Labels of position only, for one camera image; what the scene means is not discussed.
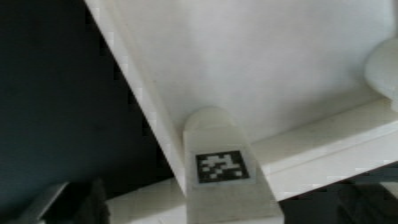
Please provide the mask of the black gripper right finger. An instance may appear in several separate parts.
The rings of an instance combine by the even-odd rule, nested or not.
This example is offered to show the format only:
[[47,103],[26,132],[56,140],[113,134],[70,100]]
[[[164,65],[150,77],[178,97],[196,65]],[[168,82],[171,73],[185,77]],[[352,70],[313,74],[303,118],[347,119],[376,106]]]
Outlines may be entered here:
[[285,224],[398,224],[393,173],[367,173],[283,200]]

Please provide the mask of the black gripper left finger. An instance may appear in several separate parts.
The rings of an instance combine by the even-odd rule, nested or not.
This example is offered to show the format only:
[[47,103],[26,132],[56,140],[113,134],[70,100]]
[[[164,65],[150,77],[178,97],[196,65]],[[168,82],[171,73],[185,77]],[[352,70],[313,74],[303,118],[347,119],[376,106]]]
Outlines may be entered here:
[[111,224],[104,182],[56,184],[34,198],[15,224]]

